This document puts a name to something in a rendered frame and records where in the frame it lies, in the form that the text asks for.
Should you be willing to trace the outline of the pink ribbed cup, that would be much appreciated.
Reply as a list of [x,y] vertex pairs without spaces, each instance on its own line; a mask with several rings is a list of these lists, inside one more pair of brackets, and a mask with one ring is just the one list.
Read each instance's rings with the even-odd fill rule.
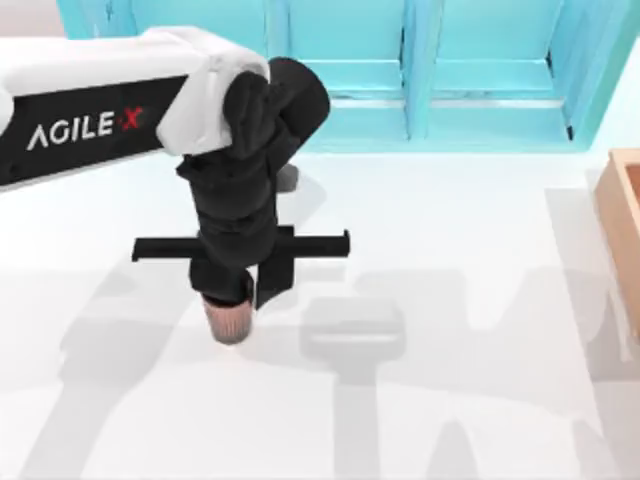
[[213,338],[224,345],[243,342],[251,333],[253,306],[250,301],[226,305],[203,296],[203,308]]

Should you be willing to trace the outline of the light blue rack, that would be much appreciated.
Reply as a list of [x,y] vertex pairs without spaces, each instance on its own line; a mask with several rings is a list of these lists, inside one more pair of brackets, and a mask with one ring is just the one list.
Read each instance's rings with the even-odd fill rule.
[[56,0],[74,39],[197,26],[310,67],[313,152],[555,152],[593,143],[640,0]]

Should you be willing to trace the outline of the shallow salmon-coloured box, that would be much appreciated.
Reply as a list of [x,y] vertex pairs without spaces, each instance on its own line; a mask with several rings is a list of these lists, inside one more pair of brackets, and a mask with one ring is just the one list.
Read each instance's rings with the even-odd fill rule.
[[630,330],[640,343],[640,148],[610,150],[594,194]]

